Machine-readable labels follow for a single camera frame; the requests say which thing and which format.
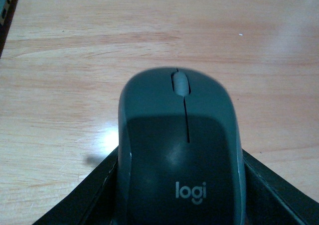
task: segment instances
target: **mouse body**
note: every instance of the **mouse body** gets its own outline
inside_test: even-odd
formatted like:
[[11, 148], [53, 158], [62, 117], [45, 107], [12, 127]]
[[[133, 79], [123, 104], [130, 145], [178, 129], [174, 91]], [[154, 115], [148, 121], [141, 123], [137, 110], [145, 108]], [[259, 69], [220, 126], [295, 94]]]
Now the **mouse body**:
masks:
[[245, 173], [226, 90], [190, 69], [135, 75], [119, 103], [114, 224], [243, 225]]

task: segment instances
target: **logi logo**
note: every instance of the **logi logo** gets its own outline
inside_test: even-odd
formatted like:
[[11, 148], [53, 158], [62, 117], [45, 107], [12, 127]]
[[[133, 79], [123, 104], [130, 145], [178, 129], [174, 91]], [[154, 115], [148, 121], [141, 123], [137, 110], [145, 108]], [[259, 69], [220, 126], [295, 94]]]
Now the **logi logo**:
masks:
[[188, 199], [192, 196], [191, 201], [193, 204], [200, 205], [203, 202], [203, 199], [206, 199], [206, 182], [203, 182], [203, 186], [195, 186], [192, 189], [189, 186], [179, 188], [179, 182], [176, 182], [175, 194], [177, 199], [179, 197]]

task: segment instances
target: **gray mouse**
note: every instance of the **gray mouse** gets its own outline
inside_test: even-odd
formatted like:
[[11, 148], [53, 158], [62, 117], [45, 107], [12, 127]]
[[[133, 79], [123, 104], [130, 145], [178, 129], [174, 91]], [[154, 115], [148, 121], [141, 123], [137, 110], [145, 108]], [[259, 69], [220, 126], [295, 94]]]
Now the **gray mouse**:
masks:
[[243, 225], [245, 173], [226, 90], [190, 69], [135, 75], [119, 103], [117, 225]]

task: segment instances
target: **logitech mouse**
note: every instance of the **logitech mouse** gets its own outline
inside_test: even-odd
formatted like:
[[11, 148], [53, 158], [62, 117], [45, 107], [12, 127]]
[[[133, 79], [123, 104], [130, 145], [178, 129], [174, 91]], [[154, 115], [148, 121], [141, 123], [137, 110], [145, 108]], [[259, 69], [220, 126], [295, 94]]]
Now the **logitech mouse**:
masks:
[[129, 80], [113, 224], [243, 225], [245, 191], [235, 110], [218, 82], [183, 68]]

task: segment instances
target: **desk surface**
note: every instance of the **desk surface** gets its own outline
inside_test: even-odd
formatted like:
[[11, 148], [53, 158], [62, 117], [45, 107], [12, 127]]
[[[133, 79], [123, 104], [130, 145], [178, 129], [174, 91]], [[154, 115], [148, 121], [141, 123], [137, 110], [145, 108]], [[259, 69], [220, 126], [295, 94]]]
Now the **desk surface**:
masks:
[[319, 201], [319, 0], [18, 0], [0, 59], [0, 224], [27, 225], [118, 145], [126, 81], [228, 90], [242, 146]]

